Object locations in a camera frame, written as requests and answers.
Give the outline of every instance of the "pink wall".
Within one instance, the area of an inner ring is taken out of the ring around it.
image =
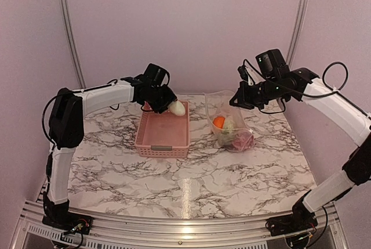
[[[48,142],[45,103],[76,88],[59,0],[0,0],[0,240],[8,248],[25,199],[38,194]]]
[[[371,0],[310,0],[293,68],[306,66],[318,74],[333,61],[344,62],[350,78],[348,98],[371,111]],[[343,71],[334,72],[340,85]],[[319,182],[341,168],[355,149],[348,136],[316,110],[290,102],[286,114]],[[337,202],[350,249],[371,248],[371,183],[355,187]]]
[[[235,89],[245,57],[288,50],[299,0],[68,0],[88,86],[167,68],[179,92]]]

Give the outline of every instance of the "marble tabletop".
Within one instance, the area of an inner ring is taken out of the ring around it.
[[[190,104],[188,158],[142,158],[134,140],[138,104],[106,108],[85,118],[85,137],[72,159],[70,206],[156,218],[224,218],[291,209],[315,187],[313,175],[283,114],[242,110],[255,137],[243,153],[219,148],[202,95]],[[277,111],[272,102],[267,111]]]

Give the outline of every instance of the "orange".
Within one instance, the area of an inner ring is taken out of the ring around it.
[[[224,121],[225,121],[225,117],[216,117],[214,118],[213,123],[216,127],[223,129]]]

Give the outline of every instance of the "plastic bag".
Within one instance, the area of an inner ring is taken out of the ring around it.
[[[205,94],[205,109],[218,144],[228,151],[239,152],[253,148],[254,136],[245,124],[240,109],[230,106],[229,101],[233,95],[231,91]],[[217,117],[225,118],[223,128],[214,125],[214,119]]]

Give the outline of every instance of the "metal corner post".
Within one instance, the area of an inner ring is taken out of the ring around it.
[[[85,80],[83,78],[82,69],[80,65],[80,60],[79,60],[77,49],[76,49],[74,35],[72,33],[72,25],[71,25],[70,13],[68,10],[68,2],[67,0],[60,0],[60,4],[61,4],[61,9],[62,9],[62,14],[63,14],[64,28],[67,34],[67,42],[68,42],[68,46],[70,47],[72,63],[74,65],[77,81],[79,83],[80,88],[86,88]]]
[[[288,55],[287,55],[287,58],[286,58],[286,62],[290,67],[293,63],[297,43],[299,41],[300,33],[303,29],[305,13],[307,12],[307,7],[308,7],[308,0],[299,0],[299,5],[298,5],[298,8],[297,8],[297,13],[296,13],[296,21],[295,21],[294,31],[293,31],[293,34],[292,34],[292,37],[291,37],[289,51],[288,51]]]

